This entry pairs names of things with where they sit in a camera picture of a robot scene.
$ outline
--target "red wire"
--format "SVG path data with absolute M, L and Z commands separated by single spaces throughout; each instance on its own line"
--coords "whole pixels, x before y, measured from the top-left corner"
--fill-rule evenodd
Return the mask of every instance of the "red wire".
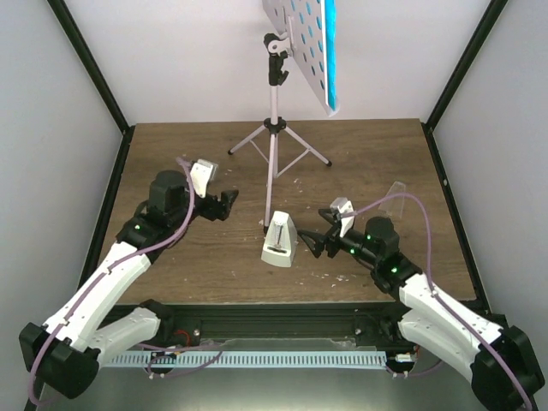
M 183 334 L 187 338 L 187 347 L 190 345 L 190 342 L 192 341 L 192 338 L 190 338 L 190 335 L 185 330 L 176 330 L 173 335 L 174 336 L 180 336 Z

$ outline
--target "white perforated panel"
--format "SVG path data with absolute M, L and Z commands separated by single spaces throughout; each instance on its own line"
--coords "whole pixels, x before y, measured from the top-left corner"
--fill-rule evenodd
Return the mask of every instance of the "white perforated panel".
M 337 110 L 328 104 L 325 0 L 263 0 L 263 7 L 278 34 L 289 35 L 292 57 L 332 116 Z

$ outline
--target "clear plastic piece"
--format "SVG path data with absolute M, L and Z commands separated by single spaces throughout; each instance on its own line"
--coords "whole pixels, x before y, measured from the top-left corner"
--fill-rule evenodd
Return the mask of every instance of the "clear plastic piece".
M 407 187 L 402 182 L 394 182 L 392 184 L 392 187 L 390 187 L 390 190 L 388 190 L 388 193 L 386 195 L 396 194 L 396 193 L 405 193 L 407 190 Z M 403 215 L 403 203 L 405 202 L 404 197 L 396 197 L 392 200 L 388 200 L 381 204 L 378 207 L 378 210 L 386 214 L 388 217 L 397 217 L 402 218 Z

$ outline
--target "tripod stand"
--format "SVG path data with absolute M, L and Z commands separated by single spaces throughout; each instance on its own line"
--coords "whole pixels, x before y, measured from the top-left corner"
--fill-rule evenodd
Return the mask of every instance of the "tripod stand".
M 268 178 L 266 182 L 266 210 L 265 210 L 265 222 L 264 222 L 264 232 L 268 231 L 268 226 L 271 221 L 271 200 L 272 200 L 272 183 L 275 178 L 281 176 L 285 171 L 296 164 L 301 158 L 305 157 L 309 152 L 316 156 L 322 163 L 331 167 L 332 162 L 325 158 L 318 150 L 308 144 L 304 139 L 302 139 L 295 131 L 288 127 L 285 120 L 283 120 L 277 114 L 277 91 L 278 88 L 285 82 L 288 77 L 289 72 L 283 71 L 283 60 L 285 60 L 289 54 L 290 42 L 289 38 L 280 39 L 275 34 L 266 34 L 264 44 L 266 49 L 269 52 L 268 59 L 268 83 L 271 87 L 271 116 L 266 118 L 263 124 L 253 131 L 248 137 L 240 141 L 234 147 L 229 150 L 229 154 L 234 154 L 237 150 L 242 148 L 247 143 L 253 144 L 257 149 L 260 155 L 268 163 Z M 260 133 L 267 130 L 271 136 L 270 151 L 268 158 L 265 154 L 257 147 L 253 139 L 257 137 Z M 305 151 L 289 163 L 282 171 L 278 172 L 278 158 L 277 158 L 277 149 L 278 149 L 278 135 L 280 131 L 285 131 L 295 140 L 297 140 L 303 147 Z

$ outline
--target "tripod clamp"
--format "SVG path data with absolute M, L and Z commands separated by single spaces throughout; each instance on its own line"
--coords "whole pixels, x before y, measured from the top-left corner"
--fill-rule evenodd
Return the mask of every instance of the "tripod clamp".
M 268 50 L 268 54 L 270 54 L 268 59 L 268 83 L 271 86 L 281 86 L 289 75 L 289 71 L 282 69 L 283 60 L 289 57 L 289 51 L 291 50 L 289 37 L 280 39 L 276 34 L 269 33 L 265 35 L 263 43 Z

